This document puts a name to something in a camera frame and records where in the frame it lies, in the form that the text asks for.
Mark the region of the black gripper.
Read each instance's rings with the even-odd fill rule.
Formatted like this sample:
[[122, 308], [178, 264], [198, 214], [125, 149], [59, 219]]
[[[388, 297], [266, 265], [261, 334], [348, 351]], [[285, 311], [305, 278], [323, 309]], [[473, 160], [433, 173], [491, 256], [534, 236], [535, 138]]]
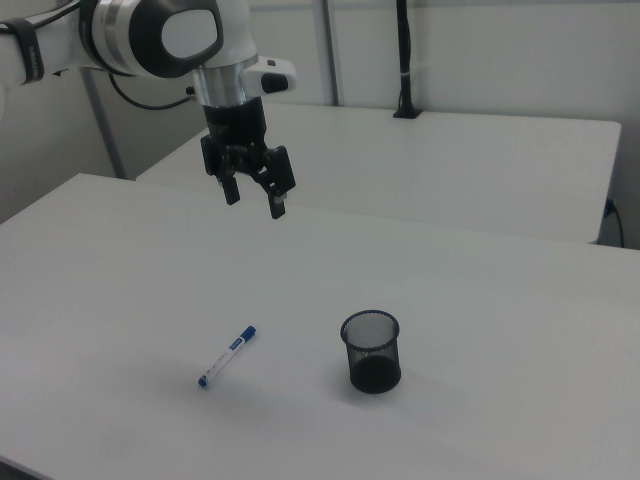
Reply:
[[267, 149], [263, 102], [254, 98], [230, 107], [205, 107], [208, 134], [200, 140], [205, 171], [215, 177], [226, 203], [240, 200], [235, 171], [253, 175], [267, 194], [270, 214], [286, 213], [285, 199], [296, 180], [284, 146]]

